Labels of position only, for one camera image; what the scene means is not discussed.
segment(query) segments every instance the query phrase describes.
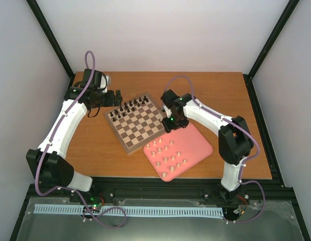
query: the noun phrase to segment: wooden tabletop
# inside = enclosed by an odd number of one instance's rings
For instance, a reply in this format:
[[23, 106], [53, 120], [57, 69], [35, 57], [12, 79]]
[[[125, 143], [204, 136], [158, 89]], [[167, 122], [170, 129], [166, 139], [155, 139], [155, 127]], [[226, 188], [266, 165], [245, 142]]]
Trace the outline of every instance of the wooden tabletop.
[[[167, 82], [174, 76], [186, 74], [193, 82], [194, 95], [214, 110], [236, 117], [245, 118], [250, 133], [258, 141], [261, 154], [247, 163], [243, 178], [271, 179], [266, 155], [262, 146], [258, 127], [252, 111], [242, 73], [233, 72], [106, 72], [112, 82], [109, 89], [119, 89], [123, 101], [134, 98], [140, 93], [149, 92], [160, 105], [160, 96]], [[74, 83], [82, 80], [78, 72]], [[190, 93], [185, 79], [175, 80], [170, 88], [178, 95]], [[84, 117], [67, 150], [66, 160], [77, 172], [88, 176], [108, 177], [158, 177], [142, 148], [127, 155], [107, 123], [103, 112], [111, 108], [101, 108], [95, 118]], [[191, 122], [212, 145], [213, 153], [182, 173], [181, 178], [222, 178], [224, 161], [218, 152], [218, 138], [201, 124]]]

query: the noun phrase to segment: cable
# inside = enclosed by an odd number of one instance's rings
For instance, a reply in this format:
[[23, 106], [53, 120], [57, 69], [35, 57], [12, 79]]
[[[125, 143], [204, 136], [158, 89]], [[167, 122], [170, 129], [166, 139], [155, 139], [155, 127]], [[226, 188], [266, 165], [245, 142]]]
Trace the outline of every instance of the cable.
[[203, 105], [200, 105], [198, 102], [196, 102], [196, 101], [195, 101], [195, 98], [194, 98], [194, 94], [193, 94], [193, 93], [194, 93], [194, 92], [193, 92], [193, 85], [192, 85], [192, 82], [191, 82], [191, 80], [190, 80], [189, 77], [187, 77], [187, 76], [185, 76], [185, 75], [177, 75], [177, 76], [173, 77], [173, 78], [166, 84], [165, 89], [164, 89], [164, 92], [167, 90], [167, 88], [169, 87], [169, 85], [171, 84], [171, 82], [174, 81], [174, 80], [177, 79], [177, 78], [185, 78], [185, 79], [189, 82], [189, 85], [190, 85], [190, 88], [191, 88], [191, 97], [192, 97], [193, 102], [194, 102], [197, 106], [199, 106], [199, 107], [200, 107], [201, 109], [203, 109], [204, 111], [206, 111], [206, 112], [212, 114], [213, 116], [215, 116], [215, 117], [217, 117], [217, 118], [219, 118], [219, 119], [221, 119], [221, 120], [227, 122], [228, 124], [231, 124], [233, 127], [237, 128], [238, 130], [242, 131], [242, 132], [243, 132], [247, 137], [249, 137], [249, 138], [252, 140], [252, 142], [256, 145], [256, 147], [257, 147], [257, 153], [256, 153], [255, 155], [253, 155], [253, 156], [251, 156], [251, 157], [245, 159], [245, 160], [242, 162], [242, 165], [241, 165], [240, 170], [239, 170], [239, 175], [238, 175], [238, 181], [241, 182], [241, 177], [242, 177], [242, 173], [243, 173], [244, 164], [245, 164], [246, 162], [248, 162], [249, 160], [256, 158], [256, 157], [260, 154], [260, 147], [259, 147], [257, 141], [253, 138], [252, 135], [250, 135], [246, 130], [244, 130], [243, 128], [241, 128], [241, 127], [238, 126], [237, 124], [231, 122], [230, 120], [228, 120], [228, 119], [226, 119], [226, 118], [223, 118], [222, 115], [219, 115], [219, 114], [217, 114], [217, 113], [211, 111], [210, 109], [205, 108]]
[[[68, 112], [73, 108], [73, 106], [78, 102], [78, 100], [82, 97], [82, 95], [85, 93], [85, 91], [87, 90], [88, 86], [90, 85], [91, 83], [91, 80], [92, 80], [92, 77], [94, 75], [94, 71], [95, 71], [95, 57], [94, 57], [94, 54], [91, 52], [91, 51], [87, 51], [85, 53], [85, 64], [86, 64], [86, 67], [88, 68], [88, 64], [87, 64], [87, 56], [88, 54], [91, 55], [92, 57], [92, 69], [91, 69], [91, 74], [90, 74], [90, 77], [88, 79], [88, 82], [86, 84], [86, 86], [84, 87], [84, 89], [81, 91], [81, 93], [77, 96], [77, 98], [73, 101], [73, 103], [67, 108], [67, 110], [65, 111], [65, 115], [62, 115], [60, 117], [60, 119], [58, 120], [54, 130], [52, 131], [52, 134], [49, 138], [49, 142], [52, 143], [53, 139], [54, 139], [54, 136], [60, 126], [60, 124], [62, 123], [62, 121], [64, 120], [65, 116], [68, 114]], [[52, 191], [56, 190], [57, 188], [59, 188], [58, 186], [55, 186], [51, 189], [49, 189], [47, 192], [45, 193], [42, 193], [39, 189], [39, 175], [40, 175], [40, 169], [41, 169], [41, 166], [43, 164], [43, 161], [44, 161], [44, 158], [47, 154], [47, 151], [49, 149], [49, 147], [51, 146], [51, 144], [47, 144], [46, 145], [46, 148], [44, 149], [41, 157], [40, 157], [40, 160], [39, 160], [39, 163], [38, 163], [38, 167], [37, 167], [37, 171], [36, 171], [36, 176], [35, 176], [35, 189], [36, 189], [36, 192], [39, 196], [46, 196], [47, 194], [51, 193]], [[106, 227], [106, 228], [111, 228], [111, 229], [114, 229], [114, 228], [118, 228], [118, 227], [121, 227], [123, 226], [123, 224], [125, 223], [126, 221], [126, 212], [124, 209], [120, 208], [120, 207], [112, 207], [110, 209], [107, 209], [106, 211], [104, 211], [103, 213], [101, 213], [99, 216], [102, 216], [104, 213], [108, 212], [108, 210], [112, 210], [112, 209], [119, 209], [123, 212], [124, 214], [124, 221], [123, 223], [121, 223], [120, 225], [118, 226], [108, 226], [108, 225], [105, 225], [103, 224], [102, 222], [100, 222], [91, 212], [91, 210], [89, 209], [88, 205], [86, 204], [85, 202], [85, 199], [83, 198], [83, 196], [81, 195], [81, 193], [78, 191], [78, 190], [73, 190], [73, 189], [70, 189], [68, 187], [61, 187], [63, 189], [66, 189], [66, 190], [70, 190], [70, 191], [74, 191], [78, 194], [78, 196], [80, 197], [80, 199], [82, 200], [82, 202], [84, 203], [84, 206], [86, 207], [87, 211], [92, 215], [93, 219], [98, 222], [100, 225]]]

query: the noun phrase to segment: chessboard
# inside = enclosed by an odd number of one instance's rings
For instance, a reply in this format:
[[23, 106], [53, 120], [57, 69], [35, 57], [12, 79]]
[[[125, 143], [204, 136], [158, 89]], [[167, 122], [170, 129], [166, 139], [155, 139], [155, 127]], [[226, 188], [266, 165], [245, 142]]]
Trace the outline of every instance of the chessboard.
[[165, 133], [160, 107], [149, 93], [124, 102], [104, 116], [127, 154]]

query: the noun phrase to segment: white wall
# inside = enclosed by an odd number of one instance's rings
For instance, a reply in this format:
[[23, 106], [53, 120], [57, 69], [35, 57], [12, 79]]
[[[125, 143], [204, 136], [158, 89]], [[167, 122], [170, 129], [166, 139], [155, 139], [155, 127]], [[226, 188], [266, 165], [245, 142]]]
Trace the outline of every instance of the white wall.
[[67, 85], [26, 1], [0, 0], [0, 241], [9, 240], [33, 182], [27, 150], [48, 134]]
[[286, 185], [311, 235], [311, 1], [300, 1], [254, 78]]
[[75, 71], [248, 73], [288, 0], [38, 0]]

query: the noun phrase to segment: dark square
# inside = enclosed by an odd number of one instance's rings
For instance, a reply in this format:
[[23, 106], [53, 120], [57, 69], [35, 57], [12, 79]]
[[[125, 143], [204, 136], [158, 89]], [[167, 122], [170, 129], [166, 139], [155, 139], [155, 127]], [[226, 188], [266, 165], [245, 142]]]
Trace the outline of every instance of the dark square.
[[141, 140], [143, 140], [144, 138], [143, 138], [143, 136], [138, 136], [138, 137], [136, 137], [137, 138], [137, 140], [140, 142]]
[[133, 145], [133, 142], [129, 141], [126, 143], [127, 147], [131, 147]]
[[121, 134], [121, 137], [122, 137], [122, 138], [127, 137], [127, 133], [126, 133], [126, 132], [122, 133], [122, 134]]
[[136, 127], [133, 127], [133, 128], [131, 129], [131, 131], [133, 131], [133, 133], [134, 133], [134, 132], [137, 132], [137, 128], [136, 128]]
[[152, 130], [149, 130], [149, 131], [147, 131], [146, 133], [150, 136], [150, 135], [153, 134], [153, 131], [152, 131]]
[[134, 134], [130, 134], [129, 138], [130, 138], [130, 140], [133, 140], [135, 138], [135, 135]]

